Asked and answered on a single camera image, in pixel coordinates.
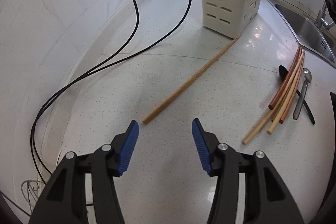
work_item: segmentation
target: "white tile wall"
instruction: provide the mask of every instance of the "white tile wall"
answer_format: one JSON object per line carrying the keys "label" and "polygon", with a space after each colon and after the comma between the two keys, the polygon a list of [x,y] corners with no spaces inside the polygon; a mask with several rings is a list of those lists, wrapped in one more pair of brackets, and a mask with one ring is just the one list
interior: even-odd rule
{"label": "white tile wall", "polygon": [[[21,182],[37,178],[29,148],[33,120],[127,1],[0,0],[0,189],[25,210]],[[38,149],[48,117],[37,127]]]}

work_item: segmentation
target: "wire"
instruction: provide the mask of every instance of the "wire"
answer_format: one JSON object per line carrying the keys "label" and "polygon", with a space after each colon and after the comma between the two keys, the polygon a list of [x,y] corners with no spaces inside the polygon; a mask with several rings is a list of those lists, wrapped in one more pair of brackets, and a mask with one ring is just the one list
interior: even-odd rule
{"label": "wire", "polygon": [[16,208],[18,208],[21,212],[26,214],[27,216],[31,217],[29,213],[27,213],[24,209],[22,209],[20,206],[16,205],[15,202],[13,202],[8,196],[6,196],[2,191],[0,191],[0,194],[2,194],[10,203],[12,203]]}
{"label": "wire", "polygon": [[27,196],[28,196],[28,204],[29,204],[30,213],[32,214],[32,213],[33,213],[33,210],[32,210],[32,206],[31,206],[31,204],[30,204],[29,188],[28,188],[28,187],[27,187]]}
{"label": "wire", "polygon": [[133,1],[133,4],[134,4],[134,7],[135,7],[135,11],[136,11],[136,17],[137,17],[137,20],[136,20],[136,25],[135,25],[135,28],[134,28],[134,31],[133,33],[131,34],[131,36],[129,37],[129,39],[125,42],[125,44],[119,49],[117,50],[112,56],[110,56],[109,58],[107,58],[105,61],[99,63],[98,65],[96,65],[95,67],[93,67],[92,69],[88,70],[87,72],[85,72],[84,74],[82,74],[81,76],[79,76],[77,79],[75,79],[74,81],[72,81],[71,83],[69,83],[68,85],[66,85],[65,87],[63,87],[62,89],[60,89],[59,91],[57,91],[53,96],[51,96],[46,102],[45,104],[42,106],[42,108],[40,109],[40,111],[38,112],[37,116],[36,116],[36,119],[31,127],[31,138],[30,138],[30,148],[31,148],[31,155],[33,157],[33,161],[34,161],[34,165],[35,165],[35,168],[39,174],[39,176],[41,177],[41,180],[43,181],[44,184],[46,184],[45,180],[43,179],[42,175],[41,175],[41,172],[39,171],[38,169],[38,166],[37,166],[37,163],[36,163],[36,159],[34,157],[34,152],[33,152],[33,149],[35,151],[35,154],[36,154],[36,157],[38,159],[38,161],[42,164],[42,166],[46,169],[46,171],[52,175],[53,173],[46,167],[46,165],[43,163],[43,161],[41,160],[40,156],[38,155],[38,151],[36,149],[36,145],[35,145],[35,128],[36,128],[36,124],[37,124],[37,121],[38,119],[41,117],[41,115],[47,110],[47,108],[65,91],[67,90],[69,87],[71,87],[73,84],[79,82],[80,80],[86,78],[86,77],[89,77],[99,71],[102,71],[104,69],[107,69],[111,66],[114,66],[114,65],[117,65],[121,62],[124,62],[126,60],[129,60],[149,49],[151,49],[152,47],[154,47],[155,45],[157,45],[158,43],[160,43],[162,40],[164,40],[165,38],[167,38],[168,36],[170,36],[182,23],[183,21],[185,20],[186,16],[188,15],[189,13],[189,10],[190,10],[190,7],[191,7],[191,3],[192,3],[192,0],[189,0],[189,3],[188,3],[188,7],[184,13],[184,16],[182,17],[182,19],[180,20],[180,22],[169,32],[167,33],[166,35],[164,35],[163,37],[161,37],[158,41],[156,41],[155,43],[153,43],[152,45],[144,48],[143,50],[140,50],[139,52],[133,54],[133,55],[130,55],[124,59],[121,59],[119,61],[116,61],[112,64],[109,64],[109,65],[106,65],[104,67],[101,67],[99,68],[100,66],[102,66],[103,64],[105,64],[106,62],[108,62],[109,60],[111,60],[112,58],[114,58],[118,53],[120,53],[122,51],[122,49],[124,49],[126,47],[126,45],[130,42],[130,40],[133,38],[133,36],[135,35],[137,29],[138,29],[138,26],[139,26],[139,11],[138,11],[138,6],[137,6],[137,3],[135,0],[132,0]]}
{"label": "wire", "polygon": [[[34,188],[34,186],[32,186],[32,182],[35,182],[36,183],[36,185],[37,185],[37,187],[36,187],[36,189]],[[30,198],[29,198],[29,193],[31,193],[31,195],[32,195],[32,197],[33,197],[33,199],[35,200],[35,202],[37,202],[37,200],[38,200],[38,195],[36,194],[36,192],[39,190],[39,188],[40,188],[40,186],[39,186],[39,183],[41,183],[41,181],[38,181],[38,180],[25,180],[24,182],[22,182],[21,183],[21,193],[22,193],[22,195],[23,195],[23,197],[25,198],[25,200],[28,202],[28,204],[29,204],[29,206],[31,207],[31,206],[35,206],[34,204],[32,204],[31,202],[30,202]],[[26,184],[26,186],[27,186],[27,197],[26,197],[26,195],[25,195],[25,193],[24,193],[24,191],[23,191],[23,186]]]}

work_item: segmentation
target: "metal spoon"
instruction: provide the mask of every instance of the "metal spoon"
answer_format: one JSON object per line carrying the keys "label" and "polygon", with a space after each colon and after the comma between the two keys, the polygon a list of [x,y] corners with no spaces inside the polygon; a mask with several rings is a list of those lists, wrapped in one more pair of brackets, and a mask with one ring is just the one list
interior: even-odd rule
{"label": "metal spoon", "polygon": [[294,120],[297,120],[299,118],[302,105],[303,105],[303,100],[305,99],[305,96],[307,93],[308,83],[311,83],[311,73],[307,68],[303,68],[303,76],[304,76],[304,83],[302,86],[299,101],[297,102],[294,113],[293,113]]}
{"label": "metal spoon", "polygon": [[[288,74],[288,70],[287,70],[284,66],[281,66],[281,65],[280,65],[280,66],[279,66],[279,75],[280,75],[280,78],[281,78],[282,81],[285,80],[287,74]],[[300,97],[300,95],[301,95],[301,93],[300,93],[298,90],[296,90],[296,94],[297,94],[299,97]],[[303,105],[304,105],[304,107],[305,107],[306,110],[307,110],[308,117],[309,117],[311,123],[314,125],[314,124],[315,124],[314,116],[313,116],[313,114],[312,114],[312,112],[311,112],[311,110],[310,110],[310,108],[309,108],[309,106],[308,106],[308,104],[307,104],[307,102],[306,102],[305,100],[303,100]]]}

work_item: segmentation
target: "black spoon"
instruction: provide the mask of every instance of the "black spoon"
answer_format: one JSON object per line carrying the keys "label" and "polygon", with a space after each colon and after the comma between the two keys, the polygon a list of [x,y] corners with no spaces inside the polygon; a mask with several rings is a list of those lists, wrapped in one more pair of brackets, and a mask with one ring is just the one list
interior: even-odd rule
{"label": "black spoon", "polygon": [[[284,66],[279,66],[279,75],[280,75],[280,78],[281,78],[282,81],[285,80],[287,74],[288,74],[288,70]],[[300,96],[300,92],[298,90],[296,90],[296,94],[298,96]],[[314,116],[313,116],[312,112],[310,111],[310,108],[309,108],[309,106],[308,106],[308,104],[305,100],[303,101],[303,105],[308,112],[308,116],[309,116],[309,119],[310,119],[311,123],[315,124]]]}

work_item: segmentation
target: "stainless steel sink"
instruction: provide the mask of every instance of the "stainless steel sink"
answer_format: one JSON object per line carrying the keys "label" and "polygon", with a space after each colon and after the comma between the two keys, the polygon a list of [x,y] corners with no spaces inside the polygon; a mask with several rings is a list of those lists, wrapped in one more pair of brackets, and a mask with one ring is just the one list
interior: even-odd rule
{"label": "stainless steel sink", "polygon": [[319,30],[314,19],[302,11],[283,4],[278,0],[269,0],[291,28],[298,42],[336,68],[336,42],[326,32]]}
{"label": "stainless steel sink", "polygon": [[331,38],[330,35],[328,35],[325,32],[322,32],[323,37],[325,38],[325,40],[327,41],[327,43],[329,44],[331,51],[333,52],[334,56],[336,56],[336,42],[335,39]]}

